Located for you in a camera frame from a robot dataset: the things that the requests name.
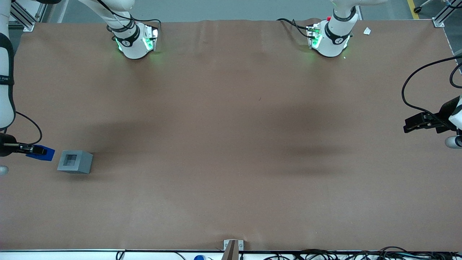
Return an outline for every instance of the table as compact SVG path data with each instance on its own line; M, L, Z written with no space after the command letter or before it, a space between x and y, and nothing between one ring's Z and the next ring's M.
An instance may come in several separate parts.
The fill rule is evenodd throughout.
M418 111L401 86L451 56L444 31L353 32L325 58L281 22L165 23L157 51L129 60L104 24L37 24L14 97L57 155L0 159L0 248L460 250L461 153L451 133L402 129ZM418 74L409 102L437 111L461 94L454 66ZM37 137L22 118L8 132ZM65 149L93 153L91 174L57 172Z

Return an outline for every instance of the white paper scrap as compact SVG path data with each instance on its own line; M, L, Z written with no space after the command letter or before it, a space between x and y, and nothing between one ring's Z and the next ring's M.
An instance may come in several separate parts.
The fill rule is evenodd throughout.
M366 30L364 30L363 32L365 35L369 35L371 34L371 30L369 29L369 27L366 27Z

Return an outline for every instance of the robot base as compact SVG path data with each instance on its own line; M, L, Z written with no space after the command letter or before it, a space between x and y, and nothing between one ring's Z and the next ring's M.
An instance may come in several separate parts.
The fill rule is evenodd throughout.
M308 45L310 49L315 49L319 54L326 57L335 57L342 53L343 49L347 47L348 40L346 38L341 44L334 44L331 39L326 36L325 27L327 20L323 20L312 27L307 27L306 32L308 36L313 36L314 39L308 38Z
M137 22L136 26L140 28L140 35L133 42L132 46L127 47L124 42L120 43L117 39L119 50L129 59L140 59L150 51L155 51L158 38L158 29L152 28L149 25Z

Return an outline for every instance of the yellow floor line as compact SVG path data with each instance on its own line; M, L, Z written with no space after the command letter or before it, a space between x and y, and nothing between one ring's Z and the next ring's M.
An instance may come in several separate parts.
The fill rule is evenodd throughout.
M414 0L407 0L407 4L409 5L409 9L411 9L412 18L419 19L419 15L414 13L414 8L415 8Z

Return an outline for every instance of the gray cube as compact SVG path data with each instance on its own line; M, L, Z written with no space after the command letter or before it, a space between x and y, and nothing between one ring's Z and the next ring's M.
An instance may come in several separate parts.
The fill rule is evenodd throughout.
M90 173L93 155L85 151L64 150L59 160L58 171L65 173Z

